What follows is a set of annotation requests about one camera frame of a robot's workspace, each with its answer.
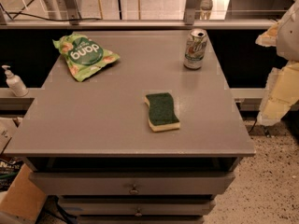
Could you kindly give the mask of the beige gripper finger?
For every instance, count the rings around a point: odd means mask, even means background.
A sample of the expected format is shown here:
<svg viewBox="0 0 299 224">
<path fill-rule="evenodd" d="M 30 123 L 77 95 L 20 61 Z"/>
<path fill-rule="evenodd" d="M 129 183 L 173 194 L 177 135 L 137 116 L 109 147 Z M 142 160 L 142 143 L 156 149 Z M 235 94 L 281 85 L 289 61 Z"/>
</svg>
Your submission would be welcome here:
<svg viewBox="0 0 299 224">
<path fill-rule="evenodd" d="M 279 22 L 269 27 L 264 33 L 258 35 L 255 43 L 263 47 L 275 47 L 277 45 Z"/>
<path fill-rule="evenodd" d="M 273 126 L 280 122 L 298 101 L 299 62 L 288 61 L 281 69 L 271 70 L 257 120 L 263 126 Z"/>
</svg>

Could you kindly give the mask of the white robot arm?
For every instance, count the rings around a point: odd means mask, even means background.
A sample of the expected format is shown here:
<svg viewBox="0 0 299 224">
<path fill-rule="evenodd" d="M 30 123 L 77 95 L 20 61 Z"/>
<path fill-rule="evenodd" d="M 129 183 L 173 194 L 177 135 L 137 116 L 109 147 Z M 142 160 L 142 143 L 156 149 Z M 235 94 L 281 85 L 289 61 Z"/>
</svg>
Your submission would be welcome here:
<svg viewBox="0 0 299 224">
<path fill-rule="evenodd" d="M 269 73 L 259 107 L 258 122 L 272 126 L 299 101 L 299 1 L 280 21 L 259 35 L 255 43 L 275 47 L 277 55 L 287 60 L 281 69 L 273 68 Z"/>
</svg>

